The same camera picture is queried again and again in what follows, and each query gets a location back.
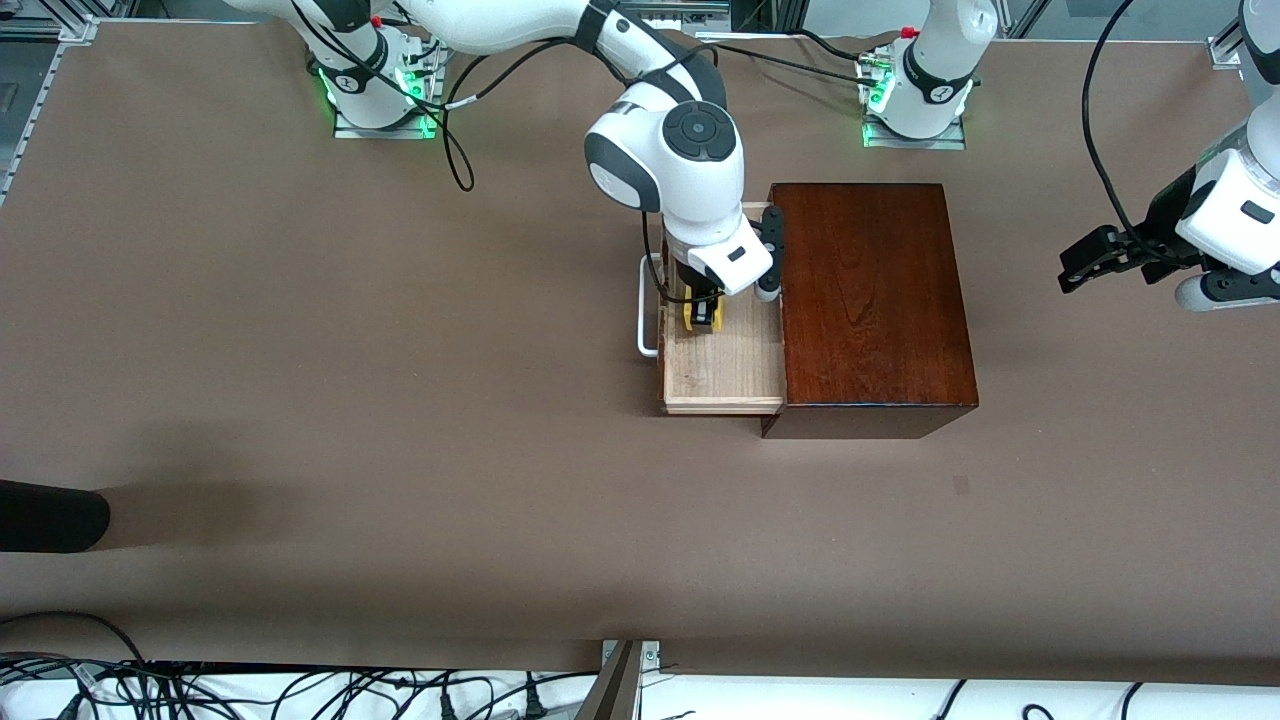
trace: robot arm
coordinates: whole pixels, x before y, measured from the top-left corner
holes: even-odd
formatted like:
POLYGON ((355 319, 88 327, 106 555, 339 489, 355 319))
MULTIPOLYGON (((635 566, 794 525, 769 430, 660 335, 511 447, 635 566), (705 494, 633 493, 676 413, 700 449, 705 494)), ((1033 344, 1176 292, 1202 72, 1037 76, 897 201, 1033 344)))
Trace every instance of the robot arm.
MULTIPOLYGON (((413 56, 416 38, 374 27, 370 15, 378 8, 370 0, 228 1, 293 24, 320 60, 334 104, 353 124, 389 127, 413 110, 367 70, 392 77, 413 56)), ((403 5, 416 23, 462 53, 492 55, 524 42, 570 37, 581 50, 641 77, 588 132, 586 161, 595 184, 622 205, 662 213, 677 270, 691 269, 727 295, 751 287, 773 268, 773 256, 742 214, 742 140, 724 110, 719 72, 705 58, 677 64, 686 50, 617 8, 616 0, 403 5)))
MULTIPOLYGON (((1245 46, 1263 79, 1280 86, 1280 3, 1242 0, 1245 46)), ((1185 268, 1178 302, 1194 311, 1280 302, 1280 94, 1206 150, 1156 195, 1133 237, 1102 225, 1061 254, 1062 292, 1142 268, 1148 284, 1185 268)))
POLYGON ((920 33, 893 42, 893 79, 868 110, 902 137, 942 135, 964 111, 997 24, 991 0, 932 0, 920 33))
POLYGON ((614 201, 662 213, 677 263, 728 295, 753 286, 773 258, 742 214, 742 140, 724 110, 719 72, 609 0, 408 0, 413 19, 448 46, 492 55, 572 37, 622 72, 644 77, 586 133, 588 169, 614 201))

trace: wood grain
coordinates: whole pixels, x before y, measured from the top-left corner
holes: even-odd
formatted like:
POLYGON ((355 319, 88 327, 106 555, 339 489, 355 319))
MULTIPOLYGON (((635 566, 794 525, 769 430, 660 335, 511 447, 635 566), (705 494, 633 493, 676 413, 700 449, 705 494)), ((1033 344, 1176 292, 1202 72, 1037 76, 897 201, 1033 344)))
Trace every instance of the wood grain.
POLYGON ((977 407, 942 186, 788 183, 772 200, 786 402, 767 437, 918 438, 977 407))
MULTIPOLYGON (((746 202, 760 218, 765 202, 746 202)), ((668 258, 668 269, 673 268, 668 258)), ((675 272, 668 283, 685 292, 675 272)), ((682 309, 662 306, 660 365, 663 407, 671 415, 773 415, 782 406, 782 327, 777 302, 745 291, 724 302, 724 325, 712 334, 685 329, 682 309)))

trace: dark wooden box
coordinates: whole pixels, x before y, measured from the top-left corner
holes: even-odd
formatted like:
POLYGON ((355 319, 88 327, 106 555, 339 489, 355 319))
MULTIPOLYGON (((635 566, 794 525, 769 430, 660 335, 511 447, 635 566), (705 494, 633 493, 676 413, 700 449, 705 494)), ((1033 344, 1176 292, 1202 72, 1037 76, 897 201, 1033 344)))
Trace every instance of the dark wooden box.
POLYGON ((977 407, 942 186, 785 183, 769 199, 781 310, 728 299, 726 329, 701 337, 668 318, 667 411, 762 415, 767 438, 905 439, 977 407))

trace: drawer handle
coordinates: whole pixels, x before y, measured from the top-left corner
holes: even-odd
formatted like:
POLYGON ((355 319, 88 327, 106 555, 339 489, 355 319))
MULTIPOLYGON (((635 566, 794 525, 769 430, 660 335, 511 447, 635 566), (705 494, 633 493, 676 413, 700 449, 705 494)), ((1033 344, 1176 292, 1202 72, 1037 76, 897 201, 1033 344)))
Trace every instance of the drawer handle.
POLYGON ((649 263, 653 261, 654 269, 662 274, 662 255, 653 252, 650 255, 640 256, 640 290, 636 292, 636 350, 640 355, 645 357, 657 357, 658 348, 649 347, 644 343, 644 288, 649 286, 649 263))

